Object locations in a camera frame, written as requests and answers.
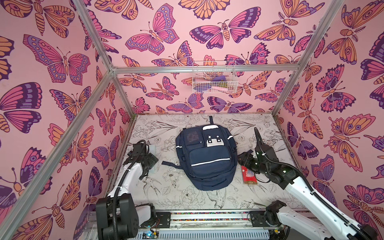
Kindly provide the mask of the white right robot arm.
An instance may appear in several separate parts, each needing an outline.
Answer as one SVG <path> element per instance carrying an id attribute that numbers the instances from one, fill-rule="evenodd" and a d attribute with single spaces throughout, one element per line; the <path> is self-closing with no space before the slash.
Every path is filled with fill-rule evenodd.
<path id="1" fill-rule="evenodd" d="M 264 214 L 249 214 L 252 223 L 294 229 L 310 240 L 376 240 L 378 232 L 368 224 L 360 224 L 345 215 L 312 187 L 296 167 L 279 162 L 272 147 L 265 144 L 258 129 L 254 129 L 257 144 L 252 151 L 239 155 L 239 164 L 255 175 L 265 175 L 299 200 L 317 219 L 315 222 L 276 200 L 266 206 Z"/>

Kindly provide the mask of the aluminium frame post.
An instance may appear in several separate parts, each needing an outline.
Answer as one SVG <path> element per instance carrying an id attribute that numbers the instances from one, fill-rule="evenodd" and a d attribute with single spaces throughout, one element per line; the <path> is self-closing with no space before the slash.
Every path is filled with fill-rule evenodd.
<path id="1" fill-rule="evenodd" d="M 304 53 L 302 54 L 300 61 L 298 63 L 298 68 L 291 74 L 289 81 L 287 82 L 281 96 L 279 97 L 278 101 L 276 102 L 274 109 L 272 111 L 272 116 L 276 117 L 278 115 L 279 110 L 283 106 L 285 100 L 289 96 L 290 92 L 292 91 L 293 87 L 297 83 L 299 77 L 302 76 L 302 72 L 304 68 L 306 67 L 307 63 L 311 59 L 313 53 L 315 52 L 318 44 L 324 37 L 325 33 L 327 32 L 328 28 L 331 26 L 331 23 L 333 22 L 334 18 L 336 17 L 337 13 L 339 12 L 340 8 L 342 7 L 344 1 L 343 0 L 333 0 L 331 1 L 329 7 L 327 8 L 324 16 L 320 20 L 317 29 L 315 30 L 315 33 L 313 34 L 308 46 L 306 47 Z"/>

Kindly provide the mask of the white eraser box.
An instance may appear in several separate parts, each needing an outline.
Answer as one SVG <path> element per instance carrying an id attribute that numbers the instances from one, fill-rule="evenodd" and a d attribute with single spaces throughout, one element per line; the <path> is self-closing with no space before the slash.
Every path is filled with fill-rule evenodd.
<path id="1" fill-rule="evenodd" d="M 156 166 L 156 163 L 158 159 L 155 156 L 156 153 L 156 146 L 155 145 L 149 145 L 149 153 L 148 156 L 150 157 L 150 173 L 155 172 L 153 168 Z"/>

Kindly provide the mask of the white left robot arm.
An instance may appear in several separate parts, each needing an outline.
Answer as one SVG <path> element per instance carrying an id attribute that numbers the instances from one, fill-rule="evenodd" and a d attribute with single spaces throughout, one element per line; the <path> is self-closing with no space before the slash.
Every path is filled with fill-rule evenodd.
<path id="1" fill-rule="evenodd" d="M 99 240 L 126 240 L 135 238 L 140 226 L 152 228 L 157 224 L 153 204 L 134 203 L 133 187 L 148 176 L 157 158 L 150 153 L 146 141 L 133 144 L 124 162 L 123 174 L 112 191 L 96 204 Z"/>

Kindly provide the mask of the red pencil case pack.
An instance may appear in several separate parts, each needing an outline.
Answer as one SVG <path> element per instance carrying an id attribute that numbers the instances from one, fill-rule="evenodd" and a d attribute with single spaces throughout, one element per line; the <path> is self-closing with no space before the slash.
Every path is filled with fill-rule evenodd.
<path id="1" fill-rule="evenodd" d="M 242 176 L 243 176 L 243 182 L 247 185 L 256 185 L 257 179 L 255 177 L 255 173 L 247 169 L 246 167 L 242 166 Z"/>

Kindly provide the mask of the navy blue backpack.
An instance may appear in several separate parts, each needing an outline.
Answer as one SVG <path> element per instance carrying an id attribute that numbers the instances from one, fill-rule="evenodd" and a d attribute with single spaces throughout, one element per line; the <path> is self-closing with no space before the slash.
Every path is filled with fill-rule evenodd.
<path id="1" fill-rule="evenodd" d="M 214 123 L 184 128 L 176 137 L 179 164 L 162 165 L 183 170 L 200 191 L 216 191 L 229 186 L 238 164 L 237 145 L 230 131 Z"/>

